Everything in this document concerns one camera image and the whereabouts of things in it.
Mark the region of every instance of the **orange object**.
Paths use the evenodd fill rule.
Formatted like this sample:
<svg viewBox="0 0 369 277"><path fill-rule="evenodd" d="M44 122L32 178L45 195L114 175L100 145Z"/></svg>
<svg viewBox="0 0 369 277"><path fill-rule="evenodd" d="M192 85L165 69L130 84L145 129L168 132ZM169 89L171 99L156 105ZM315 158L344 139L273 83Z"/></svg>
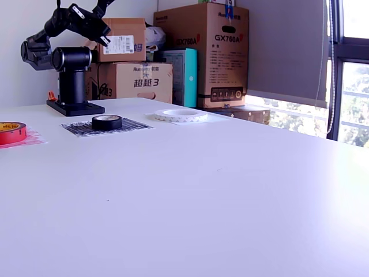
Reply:
<svg viewBox="0 0 369 277"><path fill-rule="evenodd" d="M0 145L17 143L27 137L27 128L24 123L0 122Z"/></svg>
<svg viewBox="0 0 369 277"><path fill-rule="evenodd" d="M50 101L57 101L57 98L55 97L54 93L52 91L48 92L48 99Z"/></svg>

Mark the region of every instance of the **cable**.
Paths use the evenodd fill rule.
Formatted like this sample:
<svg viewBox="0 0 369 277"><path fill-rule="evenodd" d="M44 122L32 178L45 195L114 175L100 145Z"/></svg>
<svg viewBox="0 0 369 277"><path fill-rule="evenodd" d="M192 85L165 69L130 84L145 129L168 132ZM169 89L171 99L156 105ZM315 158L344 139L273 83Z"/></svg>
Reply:
<svg viewBox="0 0 369 277"><path fill-rule="evenodd" d="M326 6L326 1L323 0L323 30L322 30L322 58L321 58L321 69L320 69L320 75L319 75L319 85L318 85L318 91L317 91L317 97L315 98L315 106L314 106L314 113L312 116L312 120L315 123L315 113L316 113L316 107L317 107L317 103L318 103L318 97L319 97L319 92L321 89L321 82L322 82L322 70L323 70L323 62L324 62L324 37L325 37L325 6ZM334 122L334 115L335 115L335 104L336 104L336 78L334 75L335 72L335 64L334 64L334 34L333 34L333 6L332 6L332 0L329 0L329 25L330 25L330 43L332 46L332 91L333 91L333 95L332 95L332 117L331 120L329 122L329 127L328 127L328 131L327 132L323 132L319 129L319 131L323 134L329 134L332 131L333 128L333 122Z"/></svg>
<svg viewBox="0 0 369 277"><path fill-rule="evenodd" d="M97 99L98 100L101 100L101 95L104 93L104 91L108 87L107 83L104 83L100 86L100 65L102 65L102 63L99 63L99 65L97 66L97 87L99 89L99 92L97 94Z"/></svg>

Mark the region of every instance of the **black electrical tape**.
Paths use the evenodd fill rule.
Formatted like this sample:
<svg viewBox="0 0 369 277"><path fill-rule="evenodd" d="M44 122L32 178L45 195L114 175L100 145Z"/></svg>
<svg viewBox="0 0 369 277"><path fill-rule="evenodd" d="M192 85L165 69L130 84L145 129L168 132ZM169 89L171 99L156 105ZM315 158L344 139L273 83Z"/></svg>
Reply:
<svg viewBox="0 0 369 277"><path fill-rule="evenodd" d="M100 115L92 118L92 129L112 131L122 127L122 118L117 115Z"/></svg>

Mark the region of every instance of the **window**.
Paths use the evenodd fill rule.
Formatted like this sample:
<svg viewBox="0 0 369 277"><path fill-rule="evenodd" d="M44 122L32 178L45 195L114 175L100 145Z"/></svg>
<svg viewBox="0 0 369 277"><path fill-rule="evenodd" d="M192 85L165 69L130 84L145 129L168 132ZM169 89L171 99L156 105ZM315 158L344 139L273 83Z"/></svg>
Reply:
<svg viewBox="0 0 369 277"><path fill-rule="evenodd" d="M326 101L330 102L330 77L332 76L331 62L327 66L327 94ZM268 108L270 112L270 126L294 132L325 138L329 110L308 105L285 101L246 96L246 104L253 107Z"/></svg>
<svg viewBox="0 0 369 277"><path fill-rule="evenodd" d="M369 1L332 3L336 113L328 138L369 148Z"/></svg>
<svg viewBox="0 0 369 277"><path fill-rule="evenodd" d="M369 65L344 63L338 140L369 148Z"/></svg>
<svg viewBox="0 0 369 277"><path fill-rule="evenodd" d="M369 1L343 0L343 9L345 36L369 39Z"/></svg>

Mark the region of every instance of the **white tape roll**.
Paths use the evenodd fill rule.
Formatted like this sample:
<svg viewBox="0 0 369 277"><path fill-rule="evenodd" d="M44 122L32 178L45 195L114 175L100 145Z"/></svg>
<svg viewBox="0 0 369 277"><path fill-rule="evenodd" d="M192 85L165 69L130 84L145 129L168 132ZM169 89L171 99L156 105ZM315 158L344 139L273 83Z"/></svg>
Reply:
<svg viewBox="0 0 369 277"><path fill-rule="evenodd" d="M161 110L154 113L155 119L167 122L202 122L208 119L208 113L189 108Z"/></svg>

